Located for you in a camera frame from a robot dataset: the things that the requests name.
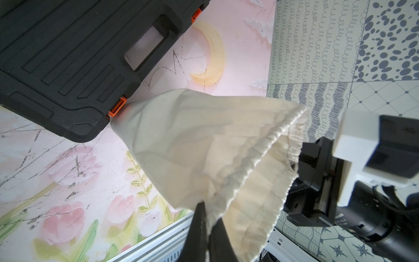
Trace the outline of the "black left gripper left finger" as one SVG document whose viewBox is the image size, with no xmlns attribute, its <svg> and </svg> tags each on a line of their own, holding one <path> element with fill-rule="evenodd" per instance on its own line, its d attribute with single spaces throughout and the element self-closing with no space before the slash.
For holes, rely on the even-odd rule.
<svg viewBox="0 0 419 262">
<path fill-rule="evenodd" d="M 177 262 L 205 262 L 208 249 L 205 203 L 198 203 Z"/>
</svg>

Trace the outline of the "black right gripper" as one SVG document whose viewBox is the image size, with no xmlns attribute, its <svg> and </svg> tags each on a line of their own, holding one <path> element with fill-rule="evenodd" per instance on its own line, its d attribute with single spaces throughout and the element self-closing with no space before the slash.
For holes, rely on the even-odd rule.
<svg viewBox="0 0 419 262">
<path fill-rule="evenodd" d="M 284 205 L 287 220 L 297 227 L 335 224 L 344 161 L 332 155 L 333 142 L 322 137 L 314 143 L 303 143 L 299 176 Z"/>
</svg>

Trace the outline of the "beige cloth soil bag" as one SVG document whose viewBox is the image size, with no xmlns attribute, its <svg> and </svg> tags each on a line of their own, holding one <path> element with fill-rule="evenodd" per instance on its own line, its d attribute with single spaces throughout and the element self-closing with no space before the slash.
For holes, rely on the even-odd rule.
<svg viewBox="0 0 419 262">
<path fill-rule="evenodd" d="M 222 220 L 237 259 L 251 262 L 298 176 L 310 112 L 276 98 L 177 89 L 128 104 L 111 128 L 172 207 L 204 203 L 207 230 Z"/>
</svg>

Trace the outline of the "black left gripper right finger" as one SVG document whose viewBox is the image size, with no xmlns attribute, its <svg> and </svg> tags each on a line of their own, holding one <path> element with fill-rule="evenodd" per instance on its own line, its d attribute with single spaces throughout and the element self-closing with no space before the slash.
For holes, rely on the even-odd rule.
<svg viewBox="0 0 419 262">
<path fill-rule="evenodd" d="M 238 262 L 221 218 L 212 228 L 208 251 L 210 262 Z"/>
</svg>

